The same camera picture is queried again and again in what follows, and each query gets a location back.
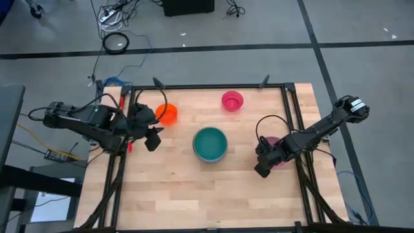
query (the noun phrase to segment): power strip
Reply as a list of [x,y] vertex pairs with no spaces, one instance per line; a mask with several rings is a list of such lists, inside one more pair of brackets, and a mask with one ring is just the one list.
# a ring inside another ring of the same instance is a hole
[[101,19],[99,19],[99,22],[100,23],[105,23],[110,17],[112,17],[113,15],[115,15],[116,13],[118,12],[118,10],[111,10],[109,13],[108,13],[108,16],[104,16],[103,18],[101,18]]

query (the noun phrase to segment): black metal frame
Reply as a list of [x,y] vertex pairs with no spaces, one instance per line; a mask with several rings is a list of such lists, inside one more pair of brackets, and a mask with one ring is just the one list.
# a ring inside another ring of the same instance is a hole
[[[179,89],[243,89],[243,88],[258,88],[258,84],[214,84],[214,85],[170,85],[167,86],[167,90],[179,90]],[[292,113],[290,112],[290,105],[289,105],[289,98],[288,94],[291,94],[293,106],[295,108],[295,114],[298,121],[298,127],[299,129],[304,129],[303,119],[300,111],[300,105],[298,102],[298,96],[296,93],[295,85],[294,83],[270,83],[266,84],[264,88],[280,88],[282,99],[283,99],[283,106],[285,108],[286,116],[287,116],[287,122],[288,122],[288,128],[290,131],[294,130],[294,124],[292,119]],[[155,86],[134,86],[132,88],[130,97],[129,97],[129,106],[131,107],[134,104],[134,96],[136,90],[157,90],[158,87]],[[315,187],[315,189],[318,189],[318,184],[316,181],[315,171],[314,167],[312,165],[311,161],[311,155],[309,153],[305,154],[305,159],[307,161],[307,167],[308,167],[308,173],[310,177],[310,181],[312,185]],[[299,169],[300,166],[302,166],[301,157],[298,157],[295,159],[296,168]],[[119,169],[124,170],[125,168],[125,156],[121,156],[120,158],[120,167]],[[108,164],[108,170],[107,170],[107,177],[105,181],[105,187],[104,190],[108,190],[112,174],[114,169],[114,157],[112,157]],[[298,179],[300,183],[300,190],[301,190],[301,196],[303,201],[303,209],[305,211],[305,217],[307,220],[307,224],[315,223],[314,218],[312,216],[311,211],[311,204],[309,203],[309,196],[307,193],[307,188],[305,184],[301,181],[301,179]],[[117,219],[118,219],[118,209],[119,209],[119,203],[120,203],[120,196],[121,196],[121,189],[122,186],[120,185],[116,191],[115,191],[115,198],[113,203],[113,212],[112,212],[112,218],[111,218],[111,225],[110,227],[116,228]],[[318,219],[320,223],[325,223],[325,215],[323,213],[323,210],[321,209],[321,206],[318,202],[316,202],[316,210],[318,213]],[[106,211],[102,212],[102,215],[99,220],[98,227],[103,227],[105,224],[105,216]],[[278,231],[278,232],[299,232],[299,228],[302,230],[305,230],[306,227],[301,227],[300,222],[295,222],[294,227],[260,227],[260,228],[220,228],[220,232],[269,232],[269,231]],[[210,229],[212,232],[217,231],[218,229]],[[209,231],[209,229],[179,229],[179,230],[117,230],[117,232],[206,232]]]

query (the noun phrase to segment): black floor stripe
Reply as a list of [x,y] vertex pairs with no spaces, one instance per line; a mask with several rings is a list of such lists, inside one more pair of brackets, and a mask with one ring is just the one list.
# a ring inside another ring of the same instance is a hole
[[[369,41],[369,42],[343,42],[343,43],[319,43],[319,48],[358,48],[358,47],[387,47],[414,45],[414,40],[405,41]],[[256,44],[256,45],[216,45],[216,46],[196,46],[196,47],[173,47],[157,48],[152,50],[152,54],[174,53],[174,52],[210,52],[210,51],[232,51],[232,50],[254,50],[254,49],[313,49],[312,43],[288,43],[288,44]],[[129,49],[127,55],[146,54],[149,49]],[[39,52],[22,54],[0,54],[0,60],[16,60],[29,58],[70,58],[97,56],[99,50],[79,51],[79,52]]]
[[[332,84],[331,77],[329,76],[328,68],[325,64],[325,60],[323,59],[321,49],[320,49],[320,45],[318,44],[318,40],[316,39],[315,32],[313,31],[312,23],[311,23],[311,20],[309,19],[309,15],[307,13],[305,3],[303,2],[303,0],[298,0],[298,4],[299,4],[299,8],[300,8],[300,12],[302,14],[303,20],[305,22],[307,32],[309,34],[310,42],[312,43],[312,47],[313,47],[313,50],[315,52],[316,59],[318,61],[318,64],[319,64],[319,67],[320,67],[320,70],[321,70],[323,81],[325,82],[325,85],[326,85],[326,88],[327,88],[327,91],[328,91],[329,98],[331,99],[331,103],[334,104],[338,100],[338,98],[336,96],[336,93],[335,93],[335,90],[334,90],[334,87],[333,87],[333,84]],[[351,134],[349,133],[349,130],[348,130],[348,127],[347,127],[346,124],[342,124],[340,126],[340,129],[341,129],[343,142],[345,143],[345,148],[347,150],[349,161],[351,163],[351,167],[353,169],[353,172],[357,176],[359,176],[359,178],[361,178],[360,185],[358,185],[358,189],[360,190],[361,199],[364,200],[362,192],[365,192],[367,200],[372,204],[372,200],[371,200],[371,197],[369,195],[367,185],[365,183],[364,176],[362,175],[361,166],[358,162],[358,157],[356,156],[356,152],[355,152],[354,144],[352,142]],[[367,215],[371,214],[369,205],[365,201],[362,201],[362,202],[364,204],[366,214]],[[370,222],[370,225],[379,225],[378,224],[378,219],[376,218],[376,214],[375,214],[374,209],[372,209],[372,215],[373,215],[373,217],[372,217],[372,220]]]

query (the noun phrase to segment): orange bowl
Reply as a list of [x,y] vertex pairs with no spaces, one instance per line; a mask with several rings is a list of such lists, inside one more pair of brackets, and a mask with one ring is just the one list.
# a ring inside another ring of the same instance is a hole
[[[166,105],[161,104],[155,111],[155,116],[159,118],[164,111]],[[178,110],[173,104],[167,104],[166,113],[161,117],[160,122],[164,125],[171,125],[177,121]]]

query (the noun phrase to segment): green bowl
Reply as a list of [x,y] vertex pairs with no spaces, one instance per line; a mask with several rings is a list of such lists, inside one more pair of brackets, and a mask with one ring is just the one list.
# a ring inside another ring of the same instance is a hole
[[226,155],[227,139],[217,128],[201,129],[193,139],[195,155],[203,162],[218,162]]

